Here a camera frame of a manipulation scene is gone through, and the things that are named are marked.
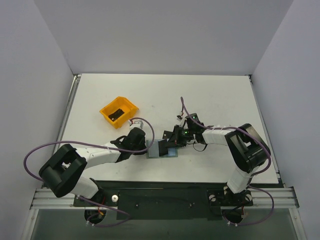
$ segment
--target yellow box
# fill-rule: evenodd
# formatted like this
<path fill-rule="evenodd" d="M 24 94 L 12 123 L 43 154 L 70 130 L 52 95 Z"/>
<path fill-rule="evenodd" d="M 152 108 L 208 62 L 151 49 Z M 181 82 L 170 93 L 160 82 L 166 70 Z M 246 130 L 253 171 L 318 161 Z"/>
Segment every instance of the yellow box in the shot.
<path fill-rule="evenodd" d="M 137 108 L 132 102 L 123 96 L 118 96 L 107 106 L 100 110 L 104 118 L 115 128 L 120 128 L 126 121 L 133 118 Z"/>

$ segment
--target gray floor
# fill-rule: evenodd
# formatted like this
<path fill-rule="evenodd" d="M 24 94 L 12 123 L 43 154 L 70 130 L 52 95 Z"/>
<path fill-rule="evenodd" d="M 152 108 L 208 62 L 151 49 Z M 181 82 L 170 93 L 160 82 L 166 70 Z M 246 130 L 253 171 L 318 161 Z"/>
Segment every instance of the gray floor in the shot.
<path fill-rule="evenodd" d="M 268 214 L 269 209 L 247 211 L 246 221 L 255 221 Z M 104 224 L 116 218 L 108 213 Z M 237 240 L 296 240 L 297 236 L 287 209 L 275 209 L 266 222 L 254 226 L 227 226 L 224 220 L 131 220 L 109 228 L 86 226 L 84 211 L 40 210 L 32 240 L 153 240 L 153 239 L 237 239 Z"/>

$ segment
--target white table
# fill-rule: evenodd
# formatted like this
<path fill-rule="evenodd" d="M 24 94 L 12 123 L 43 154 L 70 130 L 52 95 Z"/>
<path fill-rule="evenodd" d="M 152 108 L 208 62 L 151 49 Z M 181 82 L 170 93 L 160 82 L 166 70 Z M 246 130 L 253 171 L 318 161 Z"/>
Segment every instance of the white table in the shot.
<path fill-rule="evenodd" d="M 128 123 L 114 129 L 99 113 L 118 96 L 128 98 L 139 108 L 135 116 L 152 124 L 156 139 L 179 123 L 176 115 L 183 96 L 188 111 L 197 113 L 205 125 L 239 127 L 250 123 L 266 142 L 247 76 L 96 73 L 82 74 L 62 139 L 102 145 L 127 135 Z M 143 130 L 151 139 L 147 124 Z M 132 155 L 119 163 L 86 169 L 83 176 L 114 181 L 225 183 L 235 166 L 226 146 L 211 144 L 204 152 L 197 152 L 189 145 L 178 150 L 178 157 L 147 159 L 146 155 Z M 277 184 L 274 165 L 252 182 Z"/>

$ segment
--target wall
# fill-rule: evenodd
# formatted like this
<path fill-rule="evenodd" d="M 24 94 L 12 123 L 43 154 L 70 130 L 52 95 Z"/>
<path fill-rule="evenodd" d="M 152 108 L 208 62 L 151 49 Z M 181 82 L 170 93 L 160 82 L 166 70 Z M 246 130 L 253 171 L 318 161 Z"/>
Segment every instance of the wall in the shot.
<path fill-rule="evenodd" d="M 32 0 L 0 7 L 0 236 L 21 238 L 40 182 L 23 168 L 26 153 L 56 139 L 72 72 Z M 29 161 L 38 172 L 52 148 Z"/>
<path fill-rule="evenodd" d="M 35 0 L 74 73 L 252 74 L 292 0 Z"/>
<path fill-rule="evenodd" d="M 252 76 L 280 173 L 319 239 L 320 1 L 295 0 Z"/>

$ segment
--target white wall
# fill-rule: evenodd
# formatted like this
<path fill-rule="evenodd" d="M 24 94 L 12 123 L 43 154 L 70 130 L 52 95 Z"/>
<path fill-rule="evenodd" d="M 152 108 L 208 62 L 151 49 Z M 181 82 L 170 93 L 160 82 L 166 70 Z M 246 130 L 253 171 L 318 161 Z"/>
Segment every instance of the white wall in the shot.
<path fill-rule="evenodd" d="M 319 239 L 320 1 L 294 0 L 253 88 L 280 173 L 294 186 L 308 239 Z"/>
<path fill-rule="evenodd" d="M 20 239 L 40 182 L 23 168 L 24 155 L 56 139 L 73 80 L 63 54 L 32 0 L 0 7 L 0 238 Z M 52 148 L 35 154 L 33 172 Z"/>
<path fill-rule="evenodd" d="M 252 74 L 292 0 L 35 0 L 74 73 Z"/>

